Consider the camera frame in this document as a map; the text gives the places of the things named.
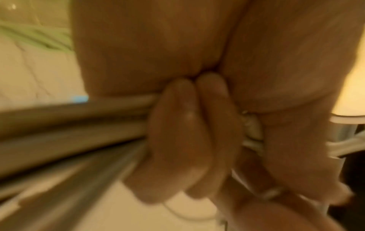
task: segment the skin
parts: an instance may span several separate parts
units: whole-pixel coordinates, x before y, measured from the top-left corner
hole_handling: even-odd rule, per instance
[[[245,231],[343,230],[296,193],[332,204],[351,196],[325,140],[364,17],[363,0],[71,3],[90,96],[161,93],[149,117],[152,156],[125,184],[146,203],[179,191],[209,197]],[[263,125],[263,159],[240,146],[243,110]],[[277,185],[288,192],[257,197]]]

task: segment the green object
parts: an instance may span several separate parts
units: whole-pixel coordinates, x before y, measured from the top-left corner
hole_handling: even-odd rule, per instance
[[[0,21],[0,34],[47,50],[73,52],[71,32],[67,28]]]

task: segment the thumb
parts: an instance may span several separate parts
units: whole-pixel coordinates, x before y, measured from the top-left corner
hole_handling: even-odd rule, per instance
[[[306,105],[259,115],[265,138],[264,165],[278,183],[311,199],[346,203],[351,190],[339,182],[339,159],[327,154],[329,117],[337,94]]]

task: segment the cord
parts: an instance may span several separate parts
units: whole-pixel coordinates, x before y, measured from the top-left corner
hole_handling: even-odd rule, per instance
[[[175,217],[177,217],[178,219],[187,221],[187,222],[197,222],[197,223],[202,223],[202,222],[209,222],[209,221],[213,221],[216,220],[217,217],[216,216],[211,216],[211,217],[188,217],[185,216],[183,214],[180,214],[179,212],[175,211],[174,209],[170,208],[166,203],[162,203],[162,205],[165,207],[165,209],[167,209],[172,215],[174,215]]]

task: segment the thin wire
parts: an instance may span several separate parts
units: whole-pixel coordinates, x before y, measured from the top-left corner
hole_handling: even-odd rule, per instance
[[[216,216],[211,216],[211,217],[188,217],[185,216],[183,214],[180,214],[179,212],[173,210],[172,208],[170,208],[166,203],[162,203],[162,205],[175,217],[187,221],[187,222],[198,222],[198,223],[202,223],[202,222],[209,222],[209,221],[213,221],[216,220],[217,217]]]

